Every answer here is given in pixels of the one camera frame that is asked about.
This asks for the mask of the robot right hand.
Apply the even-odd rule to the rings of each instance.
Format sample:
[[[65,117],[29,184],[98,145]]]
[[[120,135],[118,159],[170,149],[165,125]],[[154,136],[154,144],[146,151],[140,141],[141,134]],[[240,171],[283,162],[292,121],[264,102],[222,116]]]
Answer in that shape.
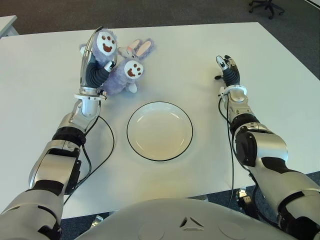
[[[215,80],[223,79],[227,87],[240,84],[240,73],[236,62],[228,55],[224,57],[218,55],[216,62],[219,65],[222,74],[214,77]]]

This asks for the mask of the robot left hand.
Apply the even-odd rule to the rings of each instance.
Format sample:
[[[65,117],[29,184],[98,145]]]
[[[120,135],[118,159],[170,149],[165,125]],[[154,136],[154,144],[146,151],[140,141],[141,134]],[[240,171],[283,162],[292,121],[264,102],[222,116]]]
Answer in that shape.
[[[98,27],[87,43],[79,46],[82,55],[80,86],[99,88],[117,64],[118,46],[114,33],[102,26]]]

